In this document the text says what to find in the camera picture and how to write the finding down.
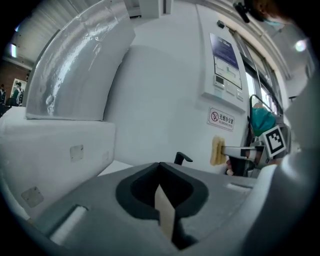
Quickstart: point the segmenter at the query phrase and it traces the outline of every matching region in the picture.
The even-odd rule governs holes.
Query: brown wall
[[[4,84],[7,99],[10,97],[14,80],[19,79],[22,81],[26,81],[28,73],[28,69],[25,69],[11,62],[4,60],[0,62],[0,85]]]

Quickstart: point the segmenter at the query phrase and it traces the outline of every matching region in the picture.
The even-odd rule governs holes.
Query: yellow sponge
[[[210,164],[212,166],[224,164],[227,160],[226,156],[221,153],[222,147],[225,146],[225,139],[219,136],[214,136],[212,140],[212,152]]]

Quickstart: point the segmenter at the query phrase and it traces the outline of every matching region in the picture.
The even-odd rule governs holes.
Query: bright light
[[[307,48],[307,44],[304,40],[299,40],[294,47],[298,52],[303,52]]]
[[[14,44],[11,44],[11,56],[14,58],[17,57],[17,47]]]

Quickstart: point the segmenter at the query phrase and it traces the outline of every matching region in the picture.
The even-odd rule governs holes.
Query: ceiling
[[[17,46],[17,60],[32,66],[57,30],[62,29],[73,17],[99,1],[44,0],[20,24],[18,32],[13,38],[13,43]],[[131,16],[140,14],[139,0],[124,0],[124,2]],[[188,2],[199,3],[233,16],[238,15],[232,8],[233,0],[188,0]],[[275,49],[283,56],[283,63],[286,65],[288,73],[293,73],[296,69],[306,65],[308,51],[297,52],[294,49],[295,43],[304,39],[303,33],[294,25],[285,25],[279,28],[259,22],[258,25],[251,28],[251,32],[258,39],[268,38],[269,41],[272,41]]]

